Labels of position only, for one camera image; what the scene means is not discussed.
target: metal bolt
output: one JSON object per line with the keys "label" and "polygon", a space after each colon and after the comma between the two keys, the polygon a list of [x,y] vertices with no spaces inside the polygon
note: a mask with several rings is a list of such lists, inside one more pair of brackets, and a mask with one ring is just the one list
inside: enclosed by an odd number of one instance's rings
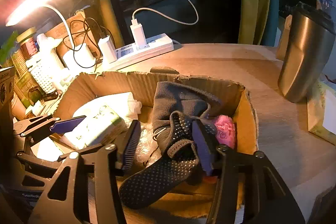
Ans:
{"label": "metal bolt", "polygon": [[111,143],[109,146],[105,147],[106,150],[114,150],[116,148],[116,145]]}
{"label": "metal bolt", "polygon": [[78,152],[71,152],[70,155],[69,155],[69,158],[71,159],[76,159],[77,157],[79,156],[79,153]]}
{"label": "metal bolt", "polygon": [[264,152],[262,151],[256,151],[254,155],[259,159],[262,159],[265,156]]}
{"label": "metal bolt", "polygon": [[217,149],[220,151],[226,151],[229,147],[226,144],[220,144]]}

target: white power strip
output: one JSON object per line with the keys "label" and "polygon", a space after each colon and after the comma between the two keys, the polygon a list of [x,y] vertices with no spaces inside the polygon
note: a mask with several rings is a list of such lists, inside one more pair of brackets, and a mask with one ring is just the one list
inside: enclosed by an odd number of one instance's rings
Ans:
{"label": "white power strip", "polygon": [[104,62],[103,69],[118,70],[151,57],[174,50],[173,41],[165,33],[146,39],[147,45],[138,48],[135,43],[116,49],[117,60],[111,63]]}

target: wooden table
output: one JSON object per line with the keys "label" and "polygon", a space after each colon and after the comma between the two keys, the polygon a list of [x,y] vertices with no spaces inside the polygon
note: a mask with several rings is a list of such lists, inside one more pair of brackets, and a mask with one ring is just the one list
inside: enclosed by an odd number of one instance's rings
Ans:
{"label": "wooden table", "polygon": [[[336,149],[308,132],[306,103],[294,104],[282,97],[277,85],[282,62],[275,58],[275,51],[255,45],[175,45],[173,52],[120,71],[149,72],[152,67],[167,66],[183,75],[242,83],[251,91],[259,118],[259,149],[277,168],[307,220],[316,196],[336,183]],[[161,218],[156,219],[160,224],[172,220],[164,221],[166,215]]]}

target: pink yarn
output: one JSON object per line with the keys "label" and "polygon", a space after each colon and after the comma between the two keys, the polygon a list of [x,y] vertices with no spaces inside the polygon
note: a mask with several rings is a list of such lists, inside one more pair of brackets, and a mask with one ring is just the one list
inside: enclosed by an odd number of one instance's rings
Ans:
{"label": "pink yarn", "polygon": [[236,144],[236,130],[232,119],[226,115],[219,115],[212,120],[217,128],[216,139],[220,144],[226,144],[232,149]]}

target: plug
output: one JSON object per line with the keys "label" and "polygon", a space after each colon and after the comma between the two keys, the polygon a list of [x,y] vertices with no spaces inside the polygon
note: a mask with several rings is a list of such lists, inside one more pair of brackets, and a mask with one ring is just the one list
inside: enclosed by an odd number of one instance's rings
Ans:
{"label": "plug", "polygon": [[101,50],[101,53],[103,54],[103,60],[107,63],[112,63],[116,61],[117,53],[116,49],[112,43],[111,37],[108,35],[105,38],[99,39],[98,47]]}
{"label": "plug", "polygon": [[147,45],[146,37],[143,32],[142,25],[138,23],[137,19],[132,19],[131,31],[134,37],[135,44],[139,48],[144,48]]}

